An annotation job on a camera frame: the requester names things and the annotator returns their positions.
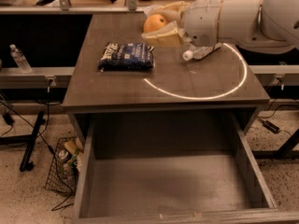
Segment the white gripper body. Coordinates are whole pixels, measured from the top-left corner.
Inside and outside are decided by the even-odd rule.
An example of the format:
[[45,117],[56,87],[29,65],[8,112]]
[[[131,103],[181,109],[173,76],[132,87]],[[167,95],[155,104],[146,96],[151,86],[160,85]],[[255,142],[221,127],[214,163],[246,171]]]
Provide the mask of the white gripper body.
[[183,12],[183,28],[197,47],[217,44],[217,25],[221,0],[195,0]]

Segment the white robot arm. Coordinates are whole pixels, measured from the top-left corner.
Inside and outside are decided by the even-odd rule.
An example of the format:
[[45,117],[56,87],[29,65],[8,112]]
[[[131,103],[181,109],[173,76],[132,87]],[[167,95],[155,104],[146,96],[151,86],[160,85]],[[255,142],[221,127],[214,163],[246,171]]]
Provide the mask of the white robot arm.
[[159,14],[166,20],[162,28],[141,35],[153,46],[230,43],[268,54],[299,47],[299,0],[180,1],[147,7],[145,14]]

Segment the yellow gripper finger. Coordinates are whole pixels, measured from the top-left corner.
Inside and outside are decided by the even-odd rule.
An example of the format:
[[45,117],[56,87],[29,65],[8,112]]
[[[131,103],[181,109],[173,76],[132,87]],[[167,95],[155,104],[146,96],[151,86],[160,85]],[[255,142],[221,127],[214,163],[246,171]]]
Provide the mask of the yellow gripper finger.
[[172,21],[157,31],[143,33],[141,37],[151,46],[173,48],[184,43],[184,34],[184,29],[179,28],[178,24]]
[[162,15],[167,22],[181,22],[184,10],[190,4],[184,1],[178,1],[174,3],[170,3],[164,6],[157,6],[152,10],[152,14]]

